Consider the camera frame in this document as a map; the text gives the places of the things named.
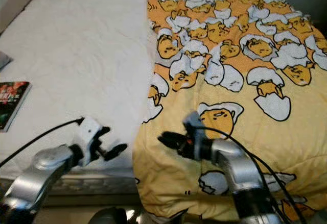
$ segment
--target quilted mattress cover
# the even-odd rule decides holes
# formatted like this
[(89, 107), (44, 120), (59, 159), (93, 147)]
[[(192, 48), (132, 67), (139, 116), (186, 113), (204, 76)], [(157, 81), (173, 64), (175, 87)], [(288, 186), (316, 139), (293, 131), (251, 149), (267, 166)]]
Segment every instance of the quilted mattress cover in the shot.
[[(122, 142), (128, 148), (109, 162), (75, 169), (79, 185), (96, 185), (82, 178), (110, 175), (129, 179), (136, 192), (131, 149), (152, 75), (146, 16), (146, 0), (32, 0), (0, 37), (0, 49), (14, 59), (0, 82), (32, 83), (8, 132), (0, 134), (0, 161), (44, 131), (89, 115), (111, 127), (101, 137), (103, 148)], [(61, 128), (24, 150), (0, 169), (2, 183), (19, 175), (37, 151), (71, 143), (76, 128)], [(58, 183), (61, 190), (76, 186), (72, 178)]]

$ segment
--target yellow blanket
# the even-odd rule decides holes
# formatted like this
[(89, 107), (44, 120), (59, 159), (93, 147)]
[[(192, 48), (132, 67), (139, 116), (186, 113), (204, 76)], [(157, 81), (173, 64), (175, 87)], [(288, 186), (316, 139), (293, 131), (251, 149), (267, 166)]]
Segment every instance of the yellow blanket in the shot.
[(238, 218), (219, 168), (157, 140), (184, 134), (182, 120), (195, 110), (278, 172), (304, 215), (327, 207), (327, 41), (308, 19), (285, 0), (148, 0), (148, 16), (155, 73), (133, 155), (145, 208), (157, 217), (187, 209)]

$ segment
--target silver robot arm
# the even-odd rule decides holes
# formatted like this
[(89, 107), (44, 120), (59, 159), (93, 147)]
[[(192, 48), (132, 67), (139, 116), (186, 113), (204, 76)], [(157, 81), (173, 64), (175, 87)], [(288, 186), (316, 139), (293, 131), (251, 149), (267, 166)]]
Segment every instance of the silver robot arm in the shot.
[(126, 149), (126, 144), (110, 152), (100, 148), (99, 137), (110, 131), (87, 117), (80, 124), (72, 145), (41, 150), (31, 165), (13, 182), (0, 203), (0, 223), (32, 223), (52, 185), (73, 167), (86, 166), (102, 156), (110, 160)]
[(164, 132), (158, 140), (183, 157), (210, 160), (223, 169), (241, 224), (281, 224), (259, 171), (246, 153), (232, 141), (208, 139), (205, 130), (197, 129), (204, 127), (197, 112), (187, 116), (183, 124), (187, 136)]

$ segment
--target black cable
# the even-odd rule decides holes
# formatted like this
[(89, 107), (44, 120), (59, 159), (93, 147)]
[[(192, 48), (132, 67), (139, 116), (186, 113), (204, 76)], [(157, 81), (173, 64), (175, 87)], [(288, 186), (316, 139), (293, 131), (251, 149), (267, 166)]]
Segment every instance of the black cable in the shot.
[[(274, 178), (276, 179), (277, 183), (280, 185), (281, 189), (283, 190), (285, 196), (287, 197), (287, 199), (289, 200), (289, 202), (291, 203), (292, 206), (296, 206), (294, 199), (292, 198), (292, 196), (290, 195), (290, 193), (287, 191), (286, 187), (284, 186), (284, 184), (281, 182), (281, 180), (278, 178), (278, 176), (276, 175), (276, 173), (272, 170), (272, 168), (270, 168), (270, 166), (263, 161), (261, 158), (259, 158), (257, 155), (252, 154), (252, 156), (257, 159), (260, 163), (262, 163), (268, 170), (269, 172), (274, 176)], [(298, 215), (298, 217), (300, 218), (300, 221), (302, 223), (307, 223), (305, 218), (303, 217), (302, 213), (300, 212), (300, 210), (296, 207), (294, 208), (296, 214)]]
[(15, 151), (14, 153), (12, 153), (10, 156), (8, 156), (4, 161), (2, 161), (0, 163), (0, 168), (2, 166), (4, 166), (8, 161), (10, 161), (12, 158), (14, 158), (17, 154), (19, 154), (21, 151), (23, 151), (24, 149), (26, 149), (27, 147), (29, 147), (30, 145), (32, 145), (34, 142), (36, 142), (37, 140), (39, 140), (40, 138), (42, 138), (43, 136), (49, 134), (52, 131), (55, 131), (61, 127), (70, 125), (71, 123), (77, 123), (78, 125), (80, 125), (82, 123), (82, 121), (84, 120), (84, 118), (79, 118), (79, 119), (74, 119), (71, 121), (68, 121), (66, 123), (62, 123), (61, 125), (58, 125), (56, 127), (53, 127), (52, 129), (49, 129), (48, 131), (42, 133), (41, 135), (35, 137), (33, 140), (31, 140), (30, 142), (26, 143), (24, 146), (22, 146), (20, 149), (18, 149), (17, 151)]
[[(279, 184), (279, 186), (281, 187), (282, 191), (284, 192), (284, 195), (288, 198), (288, 200), (290, 201), (293, 209), (295, 210), (297, 216), (299, 217), (300, 221), (302, 224), (307, 224), (307, 221), (305, 220), (305, 218), (303, 217), (302, 213), (300, 212), (300, 210), (298, 209), (298, 207), (296, 206), (295, 202), (294, 202), (294, 199), (292, 198), (292, 196), (290, 195), (290, 193), (287, 191), (287, 189), (285, 188), (285, 186), (283, 185), (283, 183), (280, 181), (280, 179), (278, 178), (278, 176), (276, 175), (276, 173), (270, 168), (270, 166), (265, 162), (263, 161), (260, 157), (258, 157), (257, 155), (251, 153), (248, 149), (245, 148), (245, 146), (243, 146), (241, 143), (239, 143), (235, 138), (233, 138), (232, 136), (228, 135), (227, 133), (223, 132), (223, 131), (220, 131), (220, 130), (217, 130), (217, 129), (214, 129), (214, 128), (210, 128), (210, 127), (194, 127), (195, 129), (197, 130), (210, 130), (210, 131), (215, 131), (217, 133), (220, 133), (224, 136), (226, 136), (228, 138), (230, 138), (234, 143), (236, 143), (242, 150), (244, 150), (248, 156), (251, 158), (251, 160), (254, 162), (256, 168), (258, 169), (259, 171), (259, 174), (262, 178), (262, 181), (264, 183), (264, 186), (267, 185), (267, 182), (266, 182), (266, 179), (265, 177), (263, 176), (263, 173), (258, 165), (258, 163), (256, 162), (256, 160), (258, 160), (259, 162), (261, 162), (269, 171), (270, 173), (273, 175), (273, 177), (275, 178), (275, 180), (277, 181), (277, 183)], [(283, 219), (283, 221), (285, 221), (286, 223), (289, 223), (289, 221), (287, 219), (285, 219), (284, 215), (282, 214), (282, 212), (280, 211), (280, 209), (278, 208), (278, 206), (274, 206), (276, 211), (278, 212), (278, 214), (281, 216), (281, 218)]]

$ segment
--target book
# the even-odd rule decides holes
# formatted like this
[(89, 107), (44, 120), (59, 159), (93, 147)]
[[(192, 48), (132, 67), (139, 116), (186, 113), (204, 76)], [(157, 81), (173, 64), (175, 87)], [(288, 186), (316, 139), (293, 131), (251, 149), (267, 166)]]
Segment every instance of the book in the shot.
[(31, 87), (29, 82), (0, 83), (0, 132), (8, 131)]

